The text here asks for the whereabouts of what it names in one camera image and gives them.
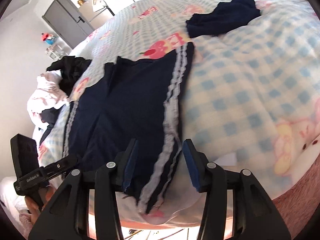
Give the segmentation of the pink shaggy rug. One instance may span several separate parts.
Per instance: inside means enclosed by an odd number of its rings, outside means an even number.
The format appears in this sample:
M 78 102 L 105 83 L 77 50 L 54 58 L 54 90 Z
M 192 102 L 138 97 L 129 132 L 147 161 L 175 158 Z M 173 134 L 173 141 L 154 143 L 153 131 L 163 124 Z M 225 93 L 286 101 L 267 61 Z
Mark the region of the pink shaggy rug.
M 275 198 L 273 203 L 294 239 L 305 228 L 319 205 L 319 159 L 291 189 Z

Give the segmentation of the grey door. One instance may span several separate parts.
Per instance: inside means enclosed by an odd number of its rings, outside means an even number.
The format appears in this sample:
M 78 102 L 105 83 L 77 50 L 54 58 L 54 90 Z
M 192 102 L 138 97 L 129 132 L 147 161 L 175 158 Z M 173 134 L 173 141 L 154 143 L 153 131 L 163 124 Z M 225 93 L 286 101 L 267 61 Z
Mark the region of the grey door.
M 94 31 L 71 0 L 53 0 L 42 18 L 72 49 Z

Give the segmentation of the red blue wall toy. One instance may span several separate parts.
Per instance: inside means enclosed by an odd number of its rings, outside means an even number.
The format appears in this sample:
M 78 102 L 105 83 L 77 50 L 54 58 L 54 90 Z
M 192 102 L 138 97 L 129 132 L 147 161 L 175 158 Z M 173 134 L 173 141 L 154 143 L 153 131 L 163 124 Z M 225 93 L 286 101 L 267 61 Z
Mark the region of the red blue wall toy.
M 50 33 L 42 33 L 41 38 L 43 42 L 46 42 L 48 45 L 53 45 L 56 42 L 57 37 Z

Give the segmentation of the navy shorts white stripes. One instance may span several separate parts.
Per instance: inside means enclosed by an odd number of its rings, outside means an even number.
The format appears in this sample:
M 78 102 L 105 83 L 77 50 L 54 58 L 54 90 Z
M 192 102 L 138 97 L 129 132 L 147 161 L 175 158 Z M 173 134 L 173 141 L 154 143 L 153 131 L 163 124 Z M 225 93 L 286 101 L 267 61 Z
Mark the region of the navy shorts white stripes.
M 182 149 L 181 101 L 191 71 L 191 42 L 159 59 L 122 57 L 71 104 L 63 150 L 83 171 L 113 161 L 131 140 L 136 148 L 124 171 L 123 192 L 141 213 L 161 204 Z

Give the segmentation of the black clothes pile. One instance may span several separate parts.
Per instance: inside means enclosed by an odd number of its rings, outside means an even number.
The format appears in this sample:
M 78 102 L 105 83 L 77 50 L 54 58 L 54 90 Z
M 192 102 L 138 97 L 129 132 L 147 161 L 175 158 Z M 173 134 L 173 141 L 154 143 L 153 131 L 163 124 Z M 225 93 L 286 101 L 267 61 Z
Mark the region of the black clothes pile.
M 83 57 L 64 56 L 62 59 L 53 62 L 46 71 L 59 70 L 61 72 L 62 79 L 59 82 L 59 87 L 67 96 L 70 96 L 74 85 L 91 62 L 92 60 Z

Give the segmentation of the white small wall shelf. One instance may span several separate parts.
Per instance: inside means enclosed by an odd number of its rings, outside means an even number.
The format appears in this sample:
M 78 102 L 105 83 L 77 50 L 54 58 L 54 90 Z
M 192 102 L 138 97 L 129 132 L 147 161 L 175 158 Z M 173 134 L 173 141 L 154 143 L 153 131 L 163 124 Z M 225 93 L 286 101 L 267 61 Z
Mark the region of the white small wall shelf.
M 46 49 L 46 54 L 54 61 L 62 59 L 66 56 L 65 51 L 58 44 L 53 44 Z

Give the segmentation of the small folded navy garment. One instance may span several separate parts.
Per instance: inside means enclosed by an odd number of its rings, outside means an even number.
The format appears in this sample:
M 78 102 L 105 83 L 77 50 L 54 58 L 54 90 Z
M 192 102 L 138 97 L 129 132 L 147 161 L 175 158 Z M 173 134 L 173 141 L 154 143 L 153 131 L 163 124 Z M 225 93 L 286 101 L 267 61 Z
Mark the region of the small folded navy garment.
M 260 10 L 254 0 L 231 0 L 218 3 L 208 14 L 193 14 L 186 21 L 186 28 L 190 38 L 219 36 L 245 26 L 259 16 Z

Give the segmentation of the white pink clothes pile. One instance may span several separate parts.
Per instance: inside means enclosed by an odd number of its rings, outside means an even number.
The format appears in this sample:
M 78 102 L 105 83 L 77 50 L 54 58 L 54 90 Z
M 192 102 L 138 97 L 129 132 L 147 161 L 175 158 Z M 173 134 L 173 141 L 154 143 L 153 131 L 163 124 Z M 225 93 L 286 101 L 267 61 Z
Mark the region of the white pink clothes pile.
M 60 70 L 44 72 L 36 80 L 37 88 L 27 102 L 27 111 L 33 124 L 46 130 L 49 124 L 41 120 L 41 113 L 51 108 L 60 109 L 68 104 L 68 96 L 59 87 L 62 80 Z

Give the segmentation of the blue checkered cartoon blanket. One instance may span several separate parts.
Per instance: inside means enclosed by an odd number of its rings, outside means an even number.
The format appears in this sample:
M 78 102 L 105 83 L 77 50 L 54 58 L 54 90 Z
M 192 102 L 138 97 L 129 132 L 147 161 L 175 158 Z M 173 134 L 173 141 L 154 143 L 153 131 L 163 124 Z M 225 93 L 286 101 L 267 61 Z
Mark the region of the blue checkered cartoon blanket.
M 91 59 L 76 94 L 117 56 L 160 57 L 189 41 L 185 22 L 231 0 L 141 0 L 72 51 Z M 182 102 L 183 137 L 228 169 L 249 169 L 271 198 L 319 156 L 319 19 L 305 0 L 254 0 L 261 16 L 193 40 L 196 62 Z

